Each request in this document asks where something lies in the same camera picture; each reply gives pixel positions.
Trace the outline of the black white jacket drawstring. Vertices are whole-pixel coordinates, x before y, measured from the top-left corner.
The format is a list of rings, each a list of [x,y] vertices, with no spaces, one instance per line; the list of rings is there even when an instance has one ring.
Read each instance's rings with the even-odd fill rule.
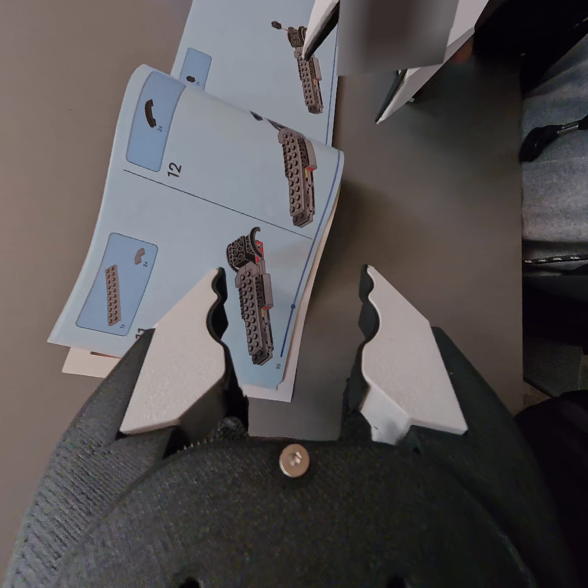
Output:
[[[557,255],[547,256],[535,259],[524,259],[522,261],[523,266],[546,266],[560,263],[577,263],[587,262],[587,254],[568,254],[568,255]]]

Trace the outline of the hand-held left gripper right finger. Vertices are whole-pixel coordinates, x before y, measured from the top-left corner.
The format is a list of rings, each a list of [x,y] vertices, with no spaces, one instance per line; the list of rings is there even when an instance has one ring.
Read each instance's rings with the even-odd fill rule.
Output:
[[[360,273],[359,345],[345,389],[345,425],[397,445],[413,426],[462,435],[466,419],[429,320],[370,265]]]

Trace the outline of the brick instruction booklet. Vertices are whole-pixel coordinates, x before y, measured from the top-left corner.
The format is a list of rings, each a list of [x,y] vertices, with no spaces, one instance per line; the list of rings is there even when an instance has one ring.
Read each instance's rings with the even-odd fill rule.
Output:
[[[223,268],[247,396],[289,402],[336,207],[336,32],[307,62],[314,1],[192,1],[171,73],[122,99],[88,254],[48,342],[121,357]]]

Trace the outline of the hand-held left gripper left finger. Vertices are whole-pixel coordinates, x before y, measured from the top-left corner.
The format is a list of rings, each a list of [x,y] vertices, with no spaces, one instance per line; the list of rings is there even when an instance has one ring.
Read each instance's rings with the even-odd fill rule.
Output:
[[[153,328],[151,342],[121,433],[178,428],[186,437],[210,437],[225,418],[249,425],[249,403],[231,353],[223,268],[210,270]]]

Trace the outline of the grey desk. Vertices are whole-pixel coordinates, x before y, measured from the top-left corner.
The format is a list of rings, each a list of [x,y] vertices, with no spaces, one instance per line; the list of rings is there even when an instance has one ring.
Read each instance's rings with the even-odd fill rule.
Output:
[[[88,249],[124,87],[169,71],[187,1],[1,2],[1,461],[44,461],[97,386],[47,342]],[[447,63],[376,126],[386,75],[346,78],[342,201],[323,254],[290,403],[252,401],[252,428],[336,435],[359,342],[357,281],[374,265],[520,406],[518,84]]]

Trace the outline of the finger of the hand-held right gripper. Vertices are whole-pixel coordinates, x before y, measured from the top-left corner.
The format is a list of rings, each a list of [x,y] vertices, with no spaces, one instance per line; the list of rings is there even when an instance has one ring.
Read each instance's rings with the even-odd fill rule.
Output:
[[[340,1],[315,1],[303,45],[303,58],[310,60],[339,20]]]
[[[446,63],[473,35],[474,27],[488,1],[459,1],[455,19],[449,33],[445,56],[440,64],[398,70],[392,86],[376,117],[381,124],[404,106],[421,87]]]

